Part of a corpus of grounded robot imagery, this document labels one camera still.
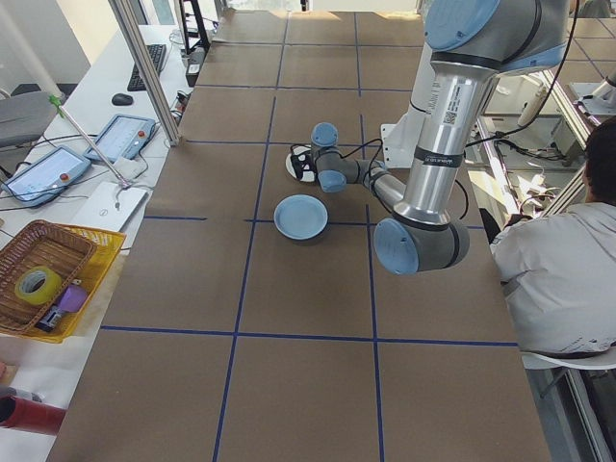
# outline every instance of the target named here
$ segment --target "white chair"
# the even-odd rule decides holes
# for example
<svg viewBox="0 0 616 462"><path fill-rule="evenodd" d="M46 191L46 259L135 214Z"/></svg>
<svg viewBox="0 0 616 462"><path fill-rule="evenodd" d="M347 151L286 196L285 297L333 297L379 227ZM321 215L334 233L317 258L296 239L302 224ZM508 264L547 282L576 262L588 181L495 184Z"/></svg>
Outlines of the white chair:
<svg viewBox="0 0 616 462"><path fill-rule="evenodd" d="M616 369L616 347L612 347L608 351L595 356L578 359L552 358L545 354L522 351L522 362L525 369L529 370L562 368L554 376L553 381L550 382L546 389L539 394L541 398L544 398L569 369L581 371L608 371Z"/></svg>

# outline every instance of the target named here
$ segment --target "computer mouse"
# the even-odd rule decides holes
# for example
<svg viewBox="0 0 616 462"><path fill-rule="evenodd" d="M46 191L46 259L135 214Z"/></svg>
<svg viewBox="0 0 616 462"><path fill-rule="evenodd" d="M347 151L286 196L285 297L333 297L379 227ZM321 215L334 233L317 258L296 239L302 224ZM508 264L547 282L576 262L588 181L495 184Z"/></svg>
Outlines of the computer mouse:
<svg viewBox="0 0 616 462"><path fill-rule="evenodd" d="M114 106L130 106L133 104L133 97L130 94L116 93L112 98Z"/></svg>

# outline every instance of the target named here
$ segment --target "yellow tape roll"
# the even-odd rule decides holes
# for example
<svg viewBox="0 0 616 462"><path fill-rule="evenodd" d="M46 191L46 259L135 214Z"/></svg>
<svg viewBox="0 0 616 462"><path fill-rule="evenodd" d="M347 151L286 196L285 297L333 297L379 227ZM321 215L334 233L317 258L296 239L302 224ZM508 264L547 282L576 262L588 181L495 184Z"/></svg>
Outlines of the yellow tape roll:
<svg viewBox="0 0 616 462"><path fill-rule="evenodd" d="M24 272L15 284L15 295L31 305L50 301L62 286L62 278L48 267L34 267Z"/></svg>

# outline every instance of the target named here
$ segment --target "green clamp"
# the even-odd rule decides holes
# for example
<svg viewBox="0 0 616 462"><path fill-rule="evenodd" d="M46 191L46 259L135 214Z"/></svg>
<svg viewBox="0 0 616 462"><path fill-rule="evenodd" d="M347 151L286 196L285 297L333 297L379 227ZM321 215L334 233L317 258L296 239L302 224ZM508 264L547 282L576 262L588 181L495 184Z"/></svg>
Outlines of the green clamp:
<svg viewBox="0 0 616 462"><path fill-rule="evenodd" d="M56 106L56 111L58 111L58 115L64 118L64 113L62 112L62 108L61 108L62 101L60 101L60 98L52 94L49 96L49 102L53 104L54 106Z"/></svg>

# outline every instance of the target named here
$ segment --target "tablet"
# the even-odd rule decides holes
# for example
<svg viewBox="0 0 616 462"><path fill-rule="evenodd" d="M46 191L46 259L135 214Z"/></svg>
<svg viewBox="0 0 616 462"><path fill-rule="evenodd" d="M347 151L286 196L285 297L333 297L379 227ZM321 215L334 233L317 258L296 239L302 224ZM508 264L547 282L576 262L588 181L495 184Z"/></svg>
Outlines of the tablet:
<svg viewBox="0 0 616 462"><path fill-rule="evenodd" d="M2 184L3 191L28 207L37 207L79 179L90 167L90 160L60 146Z"/></svg>
<svg viewBox="0 0 616 462"><path fill-rule="evenodd" d="M151 140L156 121L136 115L116 114L94 140L111 163L119 157L133 159ZM88 159L100 161L92 148L85 153Z"/></svg>

